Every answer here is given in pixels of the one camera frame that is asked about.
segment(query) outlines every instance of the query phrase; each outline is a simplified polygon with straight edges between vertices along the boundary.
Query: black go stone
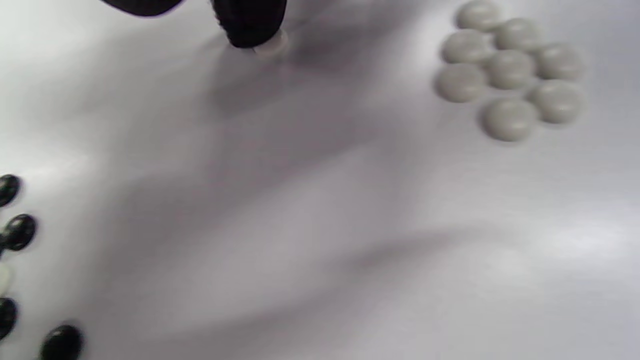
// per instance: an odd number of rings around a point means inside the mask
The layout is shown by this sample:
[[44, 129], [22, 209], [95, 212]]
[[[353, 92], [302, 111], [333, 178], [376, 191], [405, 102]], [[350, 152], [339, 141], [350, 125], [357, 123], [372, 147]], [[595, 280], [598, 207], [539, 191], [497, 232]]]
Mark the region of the black go stone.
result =
[[20, 179], [11, 174], [0, 177], [0, 208], [15, 199], [20, 191]]
[[0, 341], [9, 335], [18, 321], [18, 305], [13, 299], [0, 299]]
[[53, 329], [40, 347], [40, 360], [77, 360], [83, 347], [82, 332], [72, 325]]
[[20, 251], [33, 239], [38, 223], [31, 215], [21, 214], [9, 220], [0, 233], [0, 248]]

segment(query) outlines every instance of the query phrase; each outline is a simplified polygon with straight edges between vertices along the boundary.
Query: white surface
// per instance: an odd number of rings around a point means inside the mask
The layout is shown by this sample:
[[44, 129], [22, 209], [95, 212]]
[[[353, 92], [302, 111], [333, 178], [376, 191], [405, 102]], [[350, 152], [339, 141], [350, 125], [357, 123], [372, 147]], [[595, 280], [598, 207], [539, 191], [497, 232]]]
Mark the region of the white surface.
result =
[[295, 0], [282, 63], [209, 5], [0, 2], [2, 360], [637, 360], [640, 4], [513, 0], [587, 56], [589, 111], [516, 147], [430, 83], [462, 2]]
[[500, 13], [500, 7], [493, 1], [469, 1], [458, 12], [458, 26], [462, 29], [489, 31], [502, 21]]
[[492, 138], [519, 142], [531, 135], [539, 114], [534, 106], [520, 99], [498, 99], [484, 112], [484, 130]]
[[554, 43], [536, 51], [538, 70], [546, 79], [579, 80], [586, 66], [578, 51], [567, 43]]
[[442, 57], [449, 63], [480, 63], [490, 55], [484, 34], [478, 30], [457, 31], [442, 45]]
[[493, 86], [511, 90], [522, 88], [534, 80], [536, 64], [526, 53], [518, 50], [501, 50], [489, 59], [486, 71]]
[[11, 268], [7, 264], [0, 263], [0, 297], [3, 297], [9, 291], [12, 279]]
[[436, 87], [443, 99], [451, 102], [469, 102], [484, 95], [486, 74], [473, 64], [452, 64], [442, 68]]
[[495, 30], [495, 45], [502, 50], [537, 50], [542, 45], [540, 27], [531, 19], [507, 20]]
[[544, 121], [553, 124], [573, 122], [584, 111], [584, 96], [573, 84], [563, 80], [546, 80], [531, 93]]

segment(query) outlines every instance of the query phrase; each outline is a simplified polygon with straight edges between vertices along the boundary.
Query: white tabletop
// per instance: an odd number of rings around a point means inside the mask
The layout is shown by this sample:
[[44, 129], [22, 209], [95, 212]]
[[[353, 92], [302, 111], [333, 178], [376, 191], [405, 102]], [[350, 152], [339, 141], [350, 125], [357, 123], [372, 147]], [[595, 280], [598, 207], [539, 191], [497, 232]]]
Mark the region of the white tabletop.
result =
[[457, 1], [290, 0], [280, 63], [204, 0], [0, 3], [2, 360], [636, 360], [640, 3], [512, 0], [582, 49], [588, 114], [505, 146], [431, 82]]

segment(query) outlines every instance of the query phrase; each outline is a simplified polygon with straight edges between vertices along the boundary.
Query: black glove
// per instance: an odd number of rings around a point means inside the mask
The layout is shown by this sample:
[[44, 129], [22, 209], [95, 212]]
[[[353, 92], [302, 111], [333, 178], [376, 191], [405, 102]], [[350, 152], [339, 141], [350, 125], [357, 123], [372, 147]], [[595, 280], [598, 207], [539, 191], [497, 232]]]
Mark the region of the black glove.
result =
[[282, 25], [287, 0], [213, 0], [220, 26], [235, 47], [263, 44]]
[[[152, 17], [175, 8], [182, 0], [103, 0], [131, 15]], [[280, 29], [287, 0], [212, 0], [220, 26], [235, 47], [265, 43]]]
[[136, 16], [158, 16], [173, 9], [182, 0], [103, 0], [105, 3]]

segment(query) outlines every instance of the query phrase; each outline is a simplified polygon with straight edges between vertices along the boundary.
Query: white table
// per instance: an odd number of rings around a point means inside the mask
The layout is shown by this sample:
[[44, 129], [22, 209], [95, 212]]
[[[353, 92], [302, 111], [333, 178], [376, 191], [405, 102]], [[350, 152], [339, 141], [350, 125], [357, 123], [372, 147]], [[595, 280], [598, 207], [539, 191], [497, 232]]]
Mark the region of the white table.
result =
[[3, 1], [0, 221], [40, 229], [0, 358], [72, 321], [87, 360], [637, 359], [640, 3], [508, 3], [590, 66], [515, 147], [431, 88], [457, 1], [291, 0], [282, 63], [204, 0]]

